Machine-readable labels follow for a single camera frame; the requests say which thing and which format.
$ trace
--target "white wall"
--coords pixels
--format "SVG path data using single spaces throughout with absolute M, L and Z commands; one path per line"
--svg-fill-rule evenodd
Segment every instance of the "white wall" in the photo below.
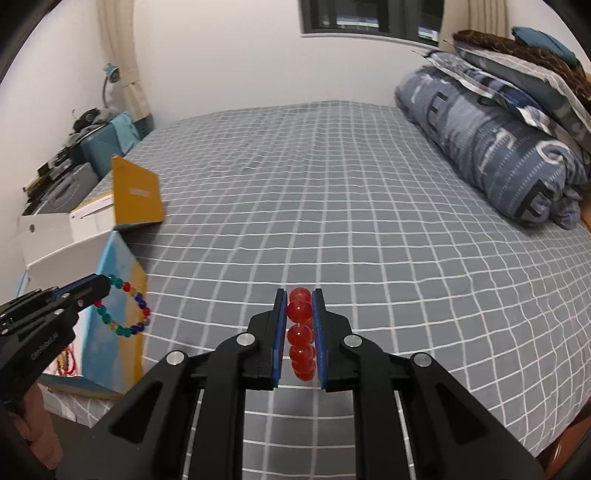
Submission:
M 392 105 L 424 63 L 378 38 L 303 38 L 299 0 L 136 0 L 138 67 L 157 125 L 315 100 Z
M 16 239 L 22 187 L 61 148 L 80 115 L 100 106 L 106 63 L 95 0 L 64 0 L 18 53 L 0 85 L 0 303 L 24 270 Z
M 552 35 L 570 48 L 585 71 L 591 72 L 591 61 L 566 24 L 543 0 L 506 0 L 509 37 L 512 27 L 530 27 Z

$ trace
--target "bed sheet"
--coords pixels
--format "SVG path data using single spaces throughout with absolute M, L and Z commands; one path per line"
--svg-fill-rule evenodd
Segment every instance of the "bed sheet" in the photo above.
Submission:
M 146 369 L 214 349 L 277 287 L 306 286 L 385 351 L 431 353 L 534 455 L 589 398 L 591 235 L 500 217 L 399 109 L 213 113 L 128 158 L 160 176 L 166 210 L 125 234 L 150 276 Z M 112 403 L 46 404 L 91 425 Z M 247 395 L 244 478 L 354 478 L 352 414 L 350 394 L 285 362 L 279 388 Z

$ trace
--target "gray checkered bed sheet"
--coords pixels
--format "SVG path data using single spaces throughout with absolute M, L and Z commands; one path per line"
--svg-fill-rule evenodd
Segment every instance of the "gray checkered bed sheet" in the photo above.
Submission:
M 385 351 L 434 355 L 533 454 L 588 399 L 591 235 L 500 217 L 397 108 L 213 113 L 128 158 L 160 176 L 166 209 L 125 235 L 150 276 L 146 369 L 242 332 L 277 287 L 321 287 Z M 299 381 L 288 361 L 280 383 L 247 395 L 244 478 L 353 478 L 350 394 Z M 91 425 L 112 403 L 46 404 Z

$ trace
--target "cardboard box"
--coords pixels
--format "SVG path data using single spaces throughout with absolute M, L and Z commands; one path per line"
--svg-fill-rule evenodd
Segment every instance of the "cardboard box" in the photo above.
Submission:
M 147 276 L 117 230 L 161 222 L 158 177 L 123 158 L 113 160 L 113 191 L 72 213 L 23 216 L 19 236 L 27 270 L 19 293 L 64 286 L 91 273 L 113 274 L 146 292 Z M 142 319 L 135 300 L 111 288 L 103 299 L 117 324 Z M 115 335 L 96 308 L 80 312 L 76 339 L 41 382 L 57 390 L 117 398 L 142 376 L 142 335 Z

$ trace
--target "human hand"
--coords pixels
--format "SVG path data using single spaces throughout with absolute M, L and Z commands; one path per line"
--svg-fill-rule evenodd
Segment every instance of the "human hand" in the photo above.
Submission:
M 12 415 L 12 422 L 18 433 L 31 442 L 31 451 L 50 470 L 55 470 L 63 452 L 60 441 L 53 430 L 51 417 L 43 404 L 39 385 L 34 384 L 23 397 L 24 414 Z

